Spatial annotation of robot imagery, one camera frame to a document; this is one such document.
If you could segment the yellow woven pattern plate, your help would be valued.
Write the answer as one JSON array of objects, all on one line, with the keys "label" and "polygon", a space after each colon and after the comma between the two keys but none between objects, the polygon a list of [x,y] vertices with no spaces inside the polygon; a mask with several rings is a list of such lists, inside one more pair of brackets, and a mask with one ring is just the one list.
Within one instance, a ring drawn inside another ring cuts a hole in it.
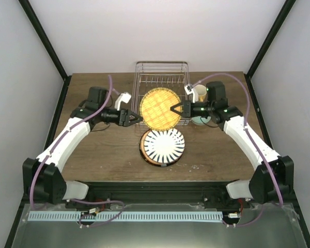
[{"label": "yellow woven pattern plate", "polygon": [[149,129],[167,131],[174,128],[181,119],[179,114],[171,111],[171,107],[179,103],[181,100],[173,90],[157,87],[142,97],[139,112]]}]

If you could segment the white blue striped plate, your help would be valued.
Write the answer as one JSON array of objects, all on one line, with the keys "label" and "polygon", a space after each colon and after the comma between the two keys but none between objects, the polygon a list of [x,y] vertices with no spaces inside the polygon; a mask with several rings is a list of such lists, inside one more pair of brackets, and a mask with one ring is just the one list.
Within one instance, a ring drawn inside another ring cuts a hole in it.
[{"label": "white blue striped plate", "polygon": [[150,159],[158,163],[170,163],[183,155],[185,139],[179,130],[148,131],[144,145]]}]

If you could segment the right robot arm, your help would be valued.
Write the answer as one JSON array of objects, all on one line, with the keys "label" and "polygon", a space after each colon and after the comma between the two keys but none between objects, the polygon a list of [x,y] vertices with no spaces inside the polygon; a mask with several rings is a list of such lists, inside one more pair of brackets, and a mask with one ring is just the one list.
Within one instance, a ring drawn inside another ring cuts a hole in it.
[{"label": "right robot arm", "polygon": [[253,199],[259,204],[272,201],[283,203],[283,197],[293,192],[294,163],[289,156],[281,156],[268,146],[250,127],[237,107],[230,106],[225,86],[215,81],[206,84],[204,102],[184,100],[170,110],[183,118],[209,117],[225,134],[231,137],[254,168],[250,180],[236,180],[219,195],[220,204],[233,207],[238,198]]}]

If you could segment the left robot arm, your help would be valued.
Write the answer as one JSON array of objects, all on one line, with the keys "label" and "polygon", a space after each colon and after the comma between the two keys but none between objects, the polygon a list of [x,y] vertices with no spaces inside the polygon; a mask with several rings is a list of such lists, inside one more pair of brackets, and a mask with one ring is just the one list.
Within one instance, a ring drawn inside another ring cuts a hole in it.
[{"label": "left robot arm", "polygon": [[129,127],[143,119],[137,113],[121,107],[128,103],[128,92],[118,94],[113,108],[107,106],[114,89],[91,87],[87,99],[75,108],[64,129],[52,144],[35,159],[27,158],[23,165],[23,187],[31,204],[35,199],[45,203],[58,204],[63,200],[77,200],[83,208],[95,204],[95,195],[89,186],[79,181],[66,181],[62,171],[78,144],[100,122]]}]

